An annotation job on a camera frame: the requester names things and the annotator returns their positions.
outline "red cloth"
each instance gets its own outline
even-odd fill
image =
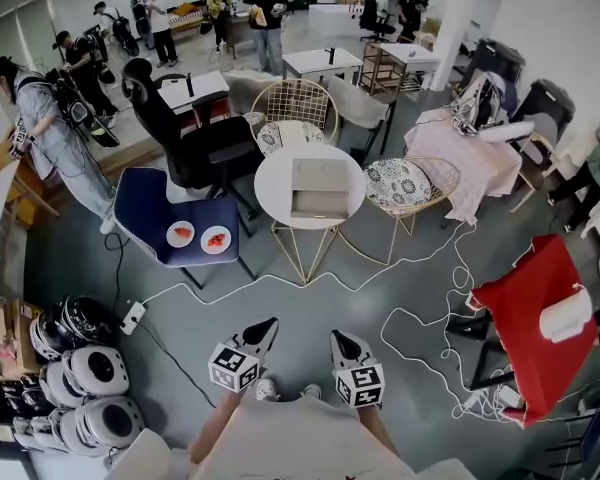
[[[532,239],[533,250],[499,281],[473,291],[493,316],[526,406],[505,414],[523,427],[545,417],[562,398],[598,337],[592,318],[581,334],[553,343],[540,332],[540,313],[575,294],[580,276],[558,235]]]

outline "woman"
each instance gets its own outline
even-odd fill
[[[136,30],[144,40],[144,45],[148,50],[153,50],[153,34],[151,33],[151,23],[147,18],[147,0],[131,0],[131,11],[136,20]]]
[[[429,0],[400,0],[400,23],[403,26],[400,42],[415,41],[422,13],[426,12],[428,6]]]
[[[227,40],[227,19],[231,16],[231,0],[206,0],[207,10],[216,31],[216,54],[220,54],[220,44]]]
[[[22,158],[31,152],[42,180],[55,168],[73,197],[102,219],[100,232],[110,233],[115,226],[115,190],[64,120],[49,84],[40,75],[0,57],[0,93],[18,105],[16,125],[27,135],[23,143],[12,147],[12,155]]]
[[[600,128],[598,128],[596,136],[600,142]],[[573,178],[565,181],[557,190],[548,193],[547,202],[553,206],[556,202],[566,199],[585,187],[589,187],[589,192],[584,201],[578,203],[571,219],[565,225],[564,230],[567,233],[574,231],[582,224],[589,217],[594,206],[600,202],[600,143]]]

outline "pink tablecloth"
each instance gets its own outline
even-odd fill
[[[451,126],[447,109],[424,112],[405,135],[407,156],[443,158],[460,170],[460,184],[449,200],[453,210],[447,219],[477,222],[476,212],[485,196],[500,197],[513,190],[522,157],[508,144],[490,144],[465,137]],[[436,173],[427,172],[436,183]]]

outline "white paper roll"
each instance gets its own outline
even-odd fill
[[[540,332],[546,339],[558,343],[580,334],[592,315],[591,297],[583,288],[540,313]]]

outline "white pillar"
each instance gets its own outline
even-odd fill
[[[451,69],[458,56],[462,37],[471,20],[476,0],[447,0],[442,26],[433,53],[442,59],[433,75],[429,89],[442,91],[449,81]]]

